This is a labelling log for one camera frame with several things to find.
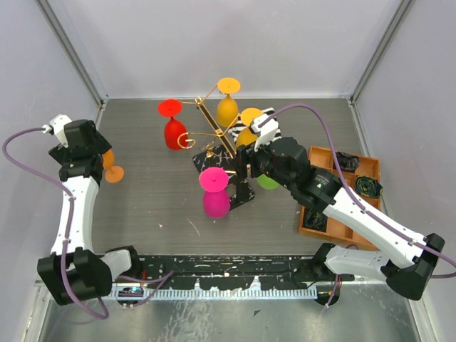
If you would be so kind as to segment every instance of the black marble base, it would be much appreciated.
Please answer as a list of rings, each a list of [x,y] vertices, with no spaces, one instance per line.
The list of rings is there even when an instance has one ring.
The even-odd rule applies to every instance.
[[[227,149],[223,145],[214,147],[213,156],[207,157],[207,152],[201,152],[193,157],[193,163],[197,168],[198,172],[201,173],[208,167],[221,167],[223,170],[234,171],[232,165],[233,159],[229,156]],[[236,186],[236,193],[229,198],[231,204],[230,210],[238,208],[241,205],[252,201],[255,198],[255,193],[247,180],[239,181],[236,174],[229,173],[229,185]]]

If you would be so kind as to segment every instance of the black bundled cable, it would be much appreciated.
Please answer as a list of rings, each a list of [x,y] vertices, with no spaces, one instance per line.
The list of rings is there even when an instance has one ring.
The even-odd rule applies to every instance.
[[[328,217],[325,214],[316,212],[313,209],[306,209],[306,211],[304,212],[303,225],[305,226],[305,228],[325,232],[327,221]]]
[[[382,195],[383,187],[374,178],[360,176],[356,178],[355,190],[358,194],[362,196],[370,198],[379,198]]]
[[[337,161],[342,171],[355,172],[360,165],[359,157],[345,152],[336,152]]]

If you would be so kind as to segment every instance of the gray wooden tabletop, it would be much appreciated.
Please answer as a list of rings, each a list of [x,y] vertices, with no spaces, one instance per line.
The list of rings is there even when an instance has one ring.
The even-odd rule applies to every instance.
[[[239,109],[265,109],[297,99],[238,100]],[[361,153],[350,109],[344,99],[305,100],[323,114],[338,150]],[[299,206],[283,188],[264,190],[250,180],[256,197],[226,217],[213,220],[202,209],[203,190],[191,150],[169,150],[163,129],[167,118],[157,113],[158,100],[110,100],[100,131],[113,145],[125,177],[117,184],[103,180],[93,214],[96,252],[132,244],[141,254],[312,254],[323,240],[297,233]],[[208,100],[215,113],[218,100]],[[196,106],[177,117],[189,131],[210,132]],[[283,136],[307,149],[328,146],[314,115],[303,109],[279,116]]]

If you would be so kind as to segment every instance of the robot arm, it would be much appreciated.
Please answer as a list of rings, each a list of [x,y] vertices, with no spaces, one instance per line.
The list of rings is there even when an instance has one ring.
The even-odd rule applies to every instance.
[[[43,128],[45,133],[55,135],[60,142],[49,151],[49,155],[61,165],[60,180],[75,198],[66,254],[66,273],[71,288],[80,300],[106,296],[111,291],[113,280],[132,270],[132,265],[139,262],[132,247],[112,250],[102,258],[93,253],[93,206],[103,177],[103,154],[111,149],[111,145],[96,130],[93,121],[72,121],[66,115],[58,115],[50,125]],[[43,282],[59,305],[72,302],[63,286],[60,270],[69,210],[68,195],[63,192],[57,238],[51,255],[40,259],[37,267]]]
[[[322,275],[332,272],[379,279],[386,281],[394,291],[404,297],[420,299],[438,258],[401,239],[378,223],[371,214],[380,217],[413,241],[439,252],[445,241],[436,234],[425,237],[398,224],[350,190],[366,207],[366,210],[362,211],[337,176],[310,165],[306,149],[295,139],[284,137],[272,141],[271,137],[274,137],[278,124],[270,120],[260,128],[259,125],[266,118],[267,115],[262,115],[250,126],[250,130],[258,136],[254,145],[241,146],[237,150],[238,175],[245,179],[247,170],[250,170],[253,178],[265,174],[288,189],[300,205],[346,224],[381,251],[357,251],[334,244],[323,244],[313,258],[314,270]]]

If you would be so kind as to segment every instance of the white scratch mark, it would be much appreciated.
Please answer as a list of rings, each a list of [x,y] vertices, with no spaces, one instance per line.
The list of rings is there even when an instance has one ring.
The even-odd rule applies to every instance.
[[[197,233],[198,233],[198,236],[201,237],[201,234],[199,233],[198,228],[193,224],[193,222],[190,221],[189,219],[187,219],[187,221],[193,226],[193,228],[195,228],[195,230],[196,230]]]

